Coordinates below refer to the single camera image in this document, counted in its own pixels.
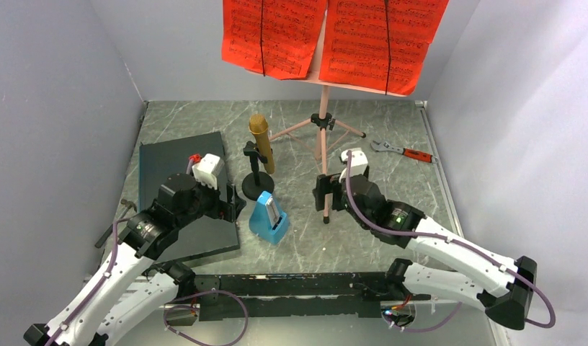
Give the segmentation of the gold microphone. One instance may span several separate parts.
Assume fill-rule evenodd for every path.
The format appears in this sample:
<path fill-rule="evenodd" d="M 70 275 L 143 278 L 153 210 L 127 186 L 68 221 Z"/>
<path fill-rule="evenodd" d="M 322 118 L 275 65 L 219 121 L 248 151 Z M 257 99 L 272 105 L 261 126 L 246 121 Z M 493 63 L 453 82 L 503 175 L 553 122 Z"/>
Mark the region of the gold microphone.
<path fill-rule="evenodd" d="M 264 169 L 268 174 L 275 173 L 275 162 L 269 139 L 268 122 L 262 114 L 255 113 L 249 119 L 249 131 L 256 140 L 259 153 L 267 159 Z"/>

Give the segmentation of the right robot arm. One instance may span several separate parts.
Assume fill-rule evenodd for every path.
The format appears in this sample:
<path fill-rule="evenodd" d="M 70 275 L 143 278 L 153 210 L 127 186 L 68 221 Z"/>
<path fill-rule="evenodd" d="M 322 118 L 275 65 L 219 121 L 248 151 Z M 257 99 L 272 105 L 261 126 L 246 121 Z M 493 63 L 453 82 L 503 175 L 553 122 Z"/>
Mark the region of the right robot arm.
<path fill-rule="evenodd" d="M 392 298 L 427 294 L 476 307 L 493 322 L 513 330 L 539 323 L 529 318 L 538 264 L 521 256 L 501 256 L 474 244 L 404 202 L 389 200 L 364 174 L 320 174 L 313 196 L 317 208 L 332 196 L 332 208 L 345 210 L 381 242 L 427 255 L 447 265 L 434 270 L 396 259 L 386 272 Z"/>

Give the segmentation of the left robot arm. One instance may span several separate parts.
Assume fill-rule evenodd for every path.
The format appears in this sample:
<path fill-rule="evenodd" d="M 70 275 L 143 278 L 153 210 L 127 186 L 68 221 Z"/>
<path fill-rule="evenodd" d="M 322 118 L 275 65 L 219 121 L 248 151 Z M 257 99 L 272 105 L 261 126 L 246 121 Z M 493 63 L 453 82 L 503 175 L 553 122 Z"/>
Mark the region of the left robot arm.
<path fill-rule="evenodd" d="M 110 256 L 76 297 L 46 324 L 33 324 L 24 333 L 28 345 L 116 345 L 152 311 L 175 300 L 189 301 L 195 293 L 195 273 L 182 264 L 159 269 L 144 286 L 122 296 L 144 271 L 199 218 L 233 223 L 246 206 L 236 188 L 218 187 L 177 173 L 167 178 L 151 206 L 126 220 L 124 231 L 112 226 Z"/>

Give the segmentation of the blue metronome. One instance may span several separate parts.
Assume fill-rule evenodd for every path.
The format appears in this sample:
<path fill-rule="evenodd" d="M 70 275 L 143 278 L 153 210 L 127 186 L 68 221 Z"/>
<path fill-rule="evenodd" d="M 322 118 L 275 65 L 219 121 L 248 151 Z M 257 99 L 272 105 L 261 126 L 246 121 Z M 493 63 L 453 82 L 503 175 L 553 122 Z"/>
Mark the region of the blue metronome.
<path fill-rule="evenodd" d="M 278 244 L 285 236 L 290 221 L 288 214 L 268 191 L 257 198 L 249 219 L 250 231 L 270 244 Z"/>

